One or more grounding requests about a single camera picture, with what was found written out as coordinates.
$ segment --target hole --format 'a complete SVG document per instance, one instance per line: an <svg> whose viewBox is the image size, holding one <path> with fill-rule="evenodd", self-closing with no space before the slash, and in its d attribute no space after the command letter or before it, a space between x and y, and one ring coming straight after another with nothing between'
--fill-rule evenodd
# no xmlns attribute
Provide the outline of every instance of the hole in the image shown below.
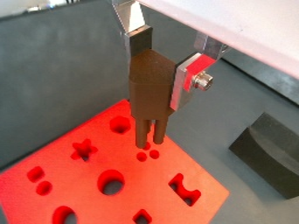
<svg viewBox="0 0 299 224"><path fill-rule="evenodd" d="M77 217L74 212L66 206L59 206L51 215L51 224L75 224Z"/></svg>
<svg viewBox="0 0 299 224"><path fill-rule="evenodd" d="M148 223L148 220L146 220L146 218L142 215L140 215L137 217L137 219L134 220L134 223L136 224L146 224Z"/></svg>
<svg viewBox="0 0 299 224"><path fill-rule="evenodd" d="M46 195L51 191L51 183L42 181L35 187L35 193L41 196Z"/></svg>
<svg viewBox="0 0 299 224"><path fill-rule="evenodd" d="M136 154L136 159L140 161L140 162L144 162L145 159L146 159L146 155L142 153L142 152L138 152Z"/></svg>
<svg viewBox="0 0 299 224"><path fill-rule="evenodd" d="M136 215L133 217L133 222L136 224L148 224L148 223L152 222L152 217L150 217L150 215L146 213L146 211L144 209L141 209L136 213Z"/></svg>
<svg viewBox="0 0 299 224"><path fill-rule="evenodd" d="M34 183L43 177L42 168L39 166L33 167L26 172L26 178Z"/></svg>
<svg viewBox="0 0 299 224"><path fill-rule="evenodd" d="M168 183L169 187L181 198L184 203L192 207L196 203L198 197L201 196L201 192L198 190L188 191L182 186L182 175L177 173Z"/></svg>
<svg viewBox="0 0 299 224"><path fill-rule="evenodd" d="M148 142L145 142L145 146L142 148L142 150L148 151L150 149L150 144Z"/></svg>
<svg viewBox="0 0 299 224"><path fill-rule="evenodd" d="M104 186L102 193L105 195L116 194L122 188L122 183L117 180L108 182Z"/></svg>
<svg viewBox="0 0 299 224"><path fill-rule="evenodd" d="M157 150L150 150L150 151L149 151L149 157L150 157L152 159L157 159L158 156L160 156L160 153L158 153Z"/></svg>
<svg viewBox="0 0 299 224"><path fill-rule="evenodd" d="M182 201L184 201L184 203L185 203L188 206L190 206L190 205L192 205L192 199L185 198Z"/></svg>
<svg viewBox="0 0 299 224"><path fill-rule="evenodd" d="M109 121L109 129L117 134L125 134L130 129L130 124L128 118L122 116L114 117Z"/></svg>
<svg viewBox="0 0 299 224"><path fill-rule="evenodd" d="M174 191L177 191L177 185L176 185L174 183L169 184L169 187L170 187Z"/></svg>
<svg viewBox="0 0 299 224"><path fill-rule="evenodd" d="M122 190L124 182L124 176L118 171L104 171L97 178L97 189L108 196L114 195Z"/></svg>
<svg viewBox="0 0 299 224"><path fill-rule="evenodd" d="M74 152L70 154L70 158L81 158L85 162L89 160L89 155L98 150L94 146L90 145L89 139L85 139L81 143L73 143L71 147Z"/></svg>

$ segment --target screw head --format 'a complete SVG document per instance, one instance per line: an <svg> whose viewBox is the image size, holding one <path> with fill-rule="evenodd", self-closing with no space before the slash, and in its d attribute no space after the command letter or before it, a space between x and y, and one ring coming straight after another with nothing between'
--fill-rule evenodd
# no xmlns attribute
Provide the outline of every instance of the screw head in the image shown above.
<svg viewBox="0 0 299 224"><path fill-rule="evenodd" d="M205 91L210 87L212 84L212 77L201 71L192 77L192 86L198 88L200 90Z"/></svg>

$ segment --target white overhead panel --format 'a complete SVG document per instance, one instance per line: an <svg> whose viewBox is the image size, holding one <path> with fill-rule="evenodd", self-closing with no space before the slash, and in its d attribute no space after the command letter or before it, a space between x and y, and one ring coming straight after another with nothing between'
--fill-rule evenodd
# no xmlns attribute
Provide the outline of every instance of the white overhead panel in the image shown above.
<svg viewBox="0 0 299 224"><path fill-rule="evenodd" d="M137 0L299 79L297 0Z"/></svg>

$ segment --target circular hole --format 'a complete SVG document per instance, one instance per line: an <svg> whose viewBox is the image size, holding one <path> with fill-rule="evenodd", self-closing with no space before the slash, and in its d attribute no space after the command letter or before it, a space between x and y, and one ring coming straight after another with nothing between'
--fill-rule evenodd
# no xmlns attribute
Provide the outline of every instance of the circular hole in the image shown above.
<svg viewBox="0 0 299 224"><path fill-rule="evenodd" d="M146 155L142 153L142 152L138 152L136 154L136 159L140 161L140 162L144 162L145 159L146 159Z"/></svg>
<svg viewBox="0 0 299 224"><path fill-rule="evenodd" d="M157 150L150 150L150 151L149 151L149 157L150 157L152 159L157 159L158 156L160 156L160 153L158 153Z"/></svg>
<svg viewBox="0 0 299 224"><path fill-rule="evenodd" d="M105 195L117 194L124 188L124 176L116 170L104 171L97 178L97 189Z"/></svg>
<svg viewBox="0 0 299 224"><path fill-rule="evenodd" d="M117 180L112 180L104 185L102 193L105 195L113 195L120 192L121 188L122 183Z"/></svg>
<svg viewBox="0 0 299 224"><path fill-rule="evenodd" d="M125 134L130 129L130 124L128 118L122 116L114 117L109 121L109 129L117 134Z"/></svg>
<svg viewBox="0 0 299 224"><path fill-rule="evenodd" d="M51 215L51 224L75 224L77 217L71 209L66 206L59 206Z"/></svg>
<svg viewBox="0 0 299 224"><path fill-rule="evenodd" d="M41 196L46 195L51 191L51 183L42 181L35 187L35 193Z"/></svg>
<svg viewBox="0 0 299 224"><path fill-rule="evenodd" d="M145 146L142 148L142 150L148 151L150 149L150 144L148 142L145 142Z"/></svg>

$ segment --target gray table surface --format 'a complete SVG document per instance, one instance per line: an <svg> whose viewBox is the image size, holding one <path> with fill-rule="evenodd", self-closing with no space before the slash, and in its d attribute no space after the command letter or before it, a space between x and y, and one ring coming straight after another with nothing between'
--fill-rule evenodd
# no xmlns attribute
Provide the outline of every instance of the gray table surface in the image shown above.
<svg viewBox="0 0 299 224"><path fill-rule="evenodd" d="M153 49L178 62L193 51L194 31L152 10L144 14ZM1 21L0 37L5 167L126 98L126 59L105 1ZM262 112L299 133L299 108L225 61L209 73L209 91L194 93L172 115L166 135L229 190L210 223L294 224L299 197L285 200L228 147ZM2 212L0 223L6 223Z"/></svg>

